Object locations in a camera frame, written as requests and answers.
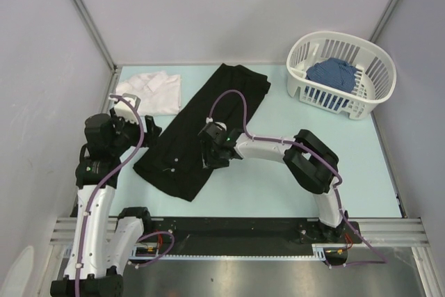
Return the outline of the black long sleeve shirt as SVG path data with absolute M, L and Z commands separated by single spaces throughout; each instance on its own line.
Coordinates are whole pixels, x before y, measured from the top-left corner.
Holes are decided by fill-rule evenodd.
M 227 90 L 243 93 L 250 120 L 270 89 L 268 77 L 242 65 L 222 64 L 173 119 L 156 142 L 133 165 L 137 175 L 158 190 L 186 201 L 193 201 L 212 170 L 204 168 L 199 132 L 206 117 L 222 122 L 230 131 L 243 127 L 243 102 L 236 93 L 217 98 Z

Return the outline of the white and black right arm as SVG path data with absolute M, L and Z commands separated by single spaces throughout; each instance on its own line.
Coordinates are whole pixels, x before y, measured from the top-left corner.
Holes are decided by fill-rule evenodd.
M 338 156 L 312 132 L 302 129 L 293 138 L 265 138 L 235 129 L 228 132 L 220 122 L 209 122 L 199 132 L 205 168 L 229 166 L 230 161 L 261 159 L 283 163 L 298 185 L 312 193 L 318 207 L 315 233 L 322 241 L 337 242 L 346 233 L 344 212 L 335 186 L 341 181 Z

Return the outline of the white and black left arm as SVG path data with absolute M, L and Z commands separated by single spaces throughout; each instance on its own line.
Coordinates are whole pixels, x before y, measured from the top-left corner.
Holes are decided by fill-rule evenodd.
M 115 112 L 85 121 L 86 144 L 76 168 L 78 209 L 70 260 L 63 277 L 54 280 L 51 296 L 121 296 L 123 272 L 139 241 L 154 232 L 145 207 L 127 207 L 118 216 L 113 236 L 106 237 L 111 204 L 122 168 L 120 157 L 130 147 L 155 144 L 162 129 L 146 115 L 132 123 Z

